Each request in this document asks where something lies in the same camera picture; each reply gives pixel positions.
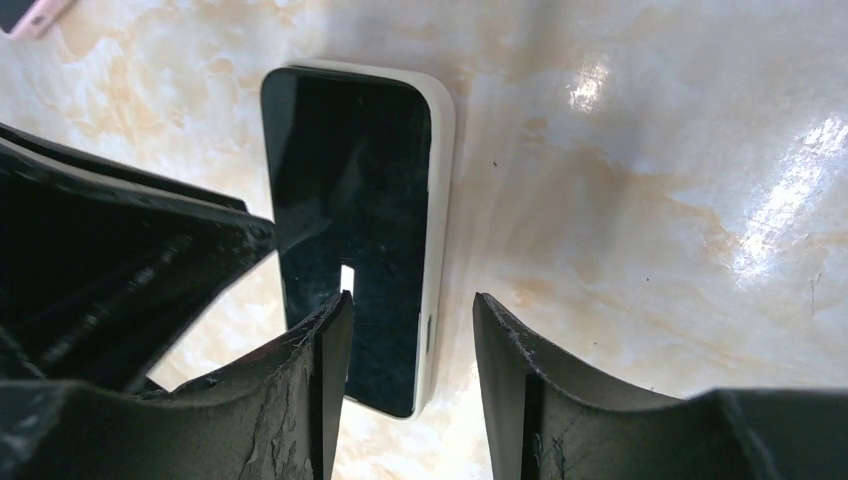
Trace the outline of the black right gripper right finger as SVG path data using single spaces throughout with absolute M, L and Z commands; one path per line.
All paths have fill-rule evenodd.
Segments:
M 677 399 L 609 375 L 474 299 L 498 479 L 843 479 L 847 393 L 713 389 Z

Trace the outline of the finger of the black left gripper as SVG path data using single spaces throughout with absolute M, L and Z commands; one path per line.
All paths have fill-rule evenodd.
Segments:
M 3 125 L 1 377 L 140 391 L 275 246 L 239 199 Z

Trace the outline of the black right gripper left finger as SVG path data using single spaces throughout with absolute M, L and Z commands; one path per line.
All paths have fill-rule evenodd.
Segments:
M 282 336 L 173 392 L 1 385 L 5 479 L 328 479 L 351 352 L 342 292 Z

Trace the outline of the pink phone case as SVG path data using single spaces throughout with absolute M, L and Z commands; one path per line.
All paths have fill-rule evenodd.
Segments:
M 1 32 L 12 39 L 37 39 L 73 4 L 73 0 L 1 0 Z

